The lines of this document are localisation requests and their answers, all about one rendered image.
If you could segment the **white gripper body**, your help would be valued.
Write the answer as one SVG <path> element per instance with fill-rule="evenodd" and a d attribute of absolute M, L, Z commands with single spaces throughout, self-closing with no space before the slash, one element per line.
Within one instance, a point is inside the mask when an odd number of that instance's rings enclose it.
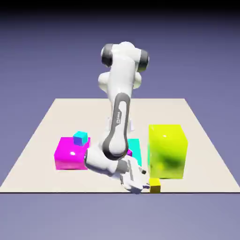
<path fill-rule="evenodd" d="M 124 157 L 123 160 L 127 163 L 128 171 L 120 175 L 122 186 L 133 194 L 140 194 L 145 185 L 142 173 L 139 171 L 139 165 L 134 157 Z"/>

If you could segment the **small yellow cube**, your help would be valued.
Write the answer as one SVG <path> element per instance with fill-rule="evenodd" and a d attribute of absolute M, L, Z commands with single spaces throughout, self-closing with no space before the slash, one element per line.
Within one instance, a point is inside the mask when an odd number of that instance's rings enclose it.
<path fill-rule="evenodd" d="M 151 194 L 159 194 L 161 192 L 160 179 L 150 178 L 149 183 L 150 183 L 150 193 Z"/>

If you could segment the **small cyan cube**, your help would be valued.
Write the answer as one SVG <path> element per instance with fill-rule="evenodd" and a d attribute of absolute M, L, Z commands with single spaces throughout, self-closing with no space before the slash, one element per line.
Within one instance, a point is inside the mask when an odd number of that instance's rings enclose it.
<path fill-rule="evenodd" d="M 73 135 L 74 144 L 84 146 L 88 142 L 87 132 L 78 131 Z"/>

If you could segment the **large cyan box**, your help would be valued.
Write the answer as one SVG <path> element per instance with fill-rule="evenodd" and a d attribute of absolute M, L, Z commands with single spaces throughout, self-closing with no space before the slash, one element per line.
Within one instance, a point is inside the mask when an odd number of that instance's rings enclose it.
<path fill-rule="evenodd" d="M 139 166 L 142 166 L 142 156 L 139 139 L 137 138 L 128 139 L 127 142 L 128 149 L 132 151 L 132 157 L 134 157 L 137 160 Z"/>

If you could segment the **large yellow-green box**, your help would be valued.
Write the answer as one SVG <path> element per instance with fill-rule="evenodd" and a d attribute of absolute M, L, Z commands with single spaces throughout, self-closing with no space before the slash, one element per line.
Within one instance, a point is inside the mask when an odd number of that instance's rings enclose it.
<path fill-rule="evenodd" d="M 150 177 L 182 179 L 187 150 L 188 140 L 181 125 L 149 125 L 148 164 Z"/>

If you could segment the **large magenta box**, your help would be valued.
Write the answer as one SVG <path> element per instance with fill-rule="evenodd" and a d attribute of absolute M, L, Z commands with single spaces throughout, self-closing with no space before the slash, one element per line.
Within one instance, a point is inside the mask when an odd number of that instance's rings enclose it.
<path fill-rule="evenodd" d="M 74 144 L 73 137 L 62 137 L 54 153 L 57 170 L 87 170 L 84 155 L 90 146 L 90 137 L 84 146 Z"/>

